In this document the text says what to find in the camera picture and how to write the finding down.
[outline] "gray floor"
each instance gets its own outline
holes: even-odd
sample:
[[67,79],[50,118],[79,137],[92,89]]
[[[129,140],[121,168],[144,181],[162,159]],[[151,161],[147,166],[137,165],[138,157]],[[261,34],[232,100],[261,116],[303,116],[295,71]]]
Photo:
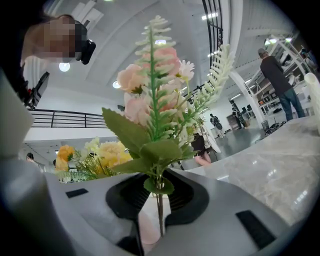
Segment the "gray floor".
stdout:
[[[212,163],[245,150],[251,145],[254,145],[255,142],[265,138],[265,132],[263,129],[259,128],[257,120],[252,119],[249,122],[250,126],[246,127],[246,129],[229,130],[224,138],[215,138],[221,153],[216,153],[212,149],[209,150],[208,153]],[[182,167],[185,170],[190,170],[199,166],[200,165],[196,163],[193,158],[182,161]]]
[[229,131],[224,138],[215,139],[221,153],[214,154],[214,152],[210,152],[210,158],[212,161],[227,158],[249,148],[251,145],[254,145],[256,141],[263,139],[264,137],[264,130],[259,128],[246,128]]

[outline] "black railing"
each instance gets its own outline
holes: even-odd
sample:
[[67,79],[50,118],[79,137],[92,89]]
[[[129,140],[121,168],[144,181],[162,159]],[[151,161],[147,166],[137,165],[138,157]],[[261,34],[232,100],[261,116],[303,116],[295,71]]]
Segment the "black railing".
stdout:
[[100,114],[73,111],[28,109],[34,117],[32,127],[46,128],[107,128]]
[[[212,63],[216,60],[216,54],[218,53],[220,45],[223,44],[223,24],[222,24],[222,9],[220,0],[202,0],[204,13],[207,17],[206,24],[208,27],[208,35],[209,35],[209,68],[211,69]],[[197,86],[193,89],[192,94],[204,86],[205,84]],[[194,103],[193,96],[188,100],[190,104]]]

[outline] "white ceiling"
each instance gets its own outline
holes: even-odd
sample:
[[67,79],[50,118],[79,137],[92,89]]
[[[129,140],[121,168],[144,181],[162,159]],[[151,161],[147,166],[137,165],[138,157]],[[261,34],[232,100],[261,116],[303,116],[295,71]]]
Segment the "white ceiling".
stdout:
[[[63,1],[56,15],[71,13],[79,2]],[[68,72],[61,72],[56,63],[49,66],[51,84],[69,90],[109,98],[123,103],[123,92],[112,87],[119,71],[138,58],[136,41],[143,38],[144,26],[156,15],[168,20],[171,31],[166,33],[176,41],[175,49],[182,60],[196,66],[190,86],[195,88],[207,80],[209,73],[209,36],[202,1],[199,0],[114,0],[98,1],[95,6],[103,17],[88,37],[97,47],[86,66],[72,62]]]
[[[56,15],[71,14],[80,2],[86,4],[88,0],[64,0]],[[267,0],[244,0],[243,5],[234,67],[246,81],[260,65],[257,50],[264,46],[268,35],[291,34],[294,26]],[[195,64],[195,76],[190,86],[195,88],[207,81],[209,36],[207,22],[201,18],[205,14],[201,0],[98,0],[94,8],[103,16],[88,35],[97,45],[90,63],[72,62],[68,72],[61,72],[56,63],[51,64],[48,67],[50,86],[123,104],[123,92],[114,89],[112,83],[119,71],[137,59],[135,42],[142,38],[144,26],[156,15],[169,21],[172,30],[167,35],[177,42],[175,48],[180,59]],[[229,79],[221,96],[232,98],[239,92]]]

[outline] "marble countertop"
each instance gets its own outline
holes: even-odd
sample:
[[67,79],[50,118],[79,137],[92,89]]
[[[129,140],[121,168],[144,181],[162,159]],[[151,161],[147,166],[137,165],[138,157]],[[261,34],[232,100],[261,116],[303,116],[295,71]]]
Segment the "marble countertop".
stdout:
[[237,185],[292,225],[308,215],[319,195],[315,116],[291,120],[255,145],[188,172]]

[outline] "blue jeans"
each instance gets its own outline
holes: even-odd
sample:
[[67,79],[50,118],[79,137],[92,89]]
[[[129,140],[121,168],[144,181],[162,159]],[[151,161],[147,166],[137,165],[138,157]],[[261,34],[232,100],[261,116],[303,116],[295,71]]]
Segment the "blue jeans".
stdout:
[[298,99],[298,96],[293,88],[287,90],[285,93],[280,95],[279,100],[285,112],[285,117],[287,121],[290,121],[291,119],[293,119],[290,103],[292,103],[299,118],[305,117],[305,112],[302,109],[300,100]]

